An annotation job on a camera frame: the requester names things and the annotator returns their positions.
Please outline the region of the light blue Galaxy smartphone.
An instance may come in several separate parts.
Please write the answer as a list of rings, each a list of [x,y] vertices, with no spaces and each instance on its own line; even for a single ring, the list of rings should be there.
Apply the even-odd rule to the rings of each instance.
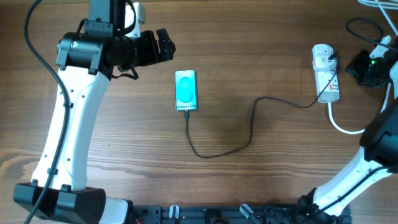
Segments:
[[[177,111],[196,110],[197,82],[194,70],[175,72],[175,109]]]

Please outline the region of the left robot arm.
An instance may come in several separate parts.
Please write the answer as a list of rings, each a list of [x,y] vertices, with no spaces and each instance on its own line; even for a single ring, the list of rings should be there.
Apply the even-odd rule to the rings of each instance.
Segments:
[[[130,200],[87,185],[90,141],[101,100],[114,78],[138,78],[136,68],[172,60],[165,29],[141,31],[144,7],[132,1],[91,1],[78,29],[57,44],[55,109],[40,161],[15,203],[30,217],[64,223],[141,223]]]

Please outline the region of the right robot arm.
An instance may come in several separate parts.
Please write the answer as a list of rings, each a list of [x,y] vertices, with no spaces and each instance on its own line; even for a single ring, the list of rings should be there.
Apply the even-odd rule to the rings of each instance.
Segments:
[[[397,49],[377,46],[361,51],[347,66],[360,84],[388,82],[397,88]],[[347,205],[377,181],[397,173],[397,100],[381,112],[362,133],[353,159],[329,182],[301,197],[297,223],[336,223]]]

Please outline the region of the white charger plug adapter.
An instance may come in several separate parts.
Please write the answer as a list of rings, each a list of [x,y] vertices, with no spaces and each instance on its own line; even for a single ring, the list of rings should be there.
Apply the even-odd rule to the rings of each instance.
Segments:
[[[313,58],[313,69],[316,72],[327,72],[337,67],[336,59],[329,59],[327,55],[319,55]]]

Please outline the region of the white power strip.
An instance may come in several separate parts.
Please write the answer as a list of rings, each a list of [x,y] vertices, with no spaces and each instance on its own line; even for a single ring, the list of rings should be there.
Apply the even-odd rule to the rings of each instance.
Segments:
[[[312,48],[313,58],[319,55],[327,55],[329,59],[336,59],[337,67],[327,72],[315,72],[315,83],[320,103],[332,103],[340,99],[340,90],[336,72],[338,60],[332,47],[327,44],[316,44]]]

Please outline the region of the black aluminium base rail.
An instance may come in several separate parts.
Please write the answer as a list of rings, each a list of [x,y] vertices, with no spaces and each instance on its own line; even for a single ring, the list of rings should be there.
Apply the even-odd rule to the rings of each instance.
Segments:
[[[133,224],[212,224],[212,223],[336,223],[352,224],[349,207],[343,209],[339,216],[325,213],[310,218],[312,212],[299,213],[294,204],[220,207],[180,207],[172,205],[135,205],[128,223]]]

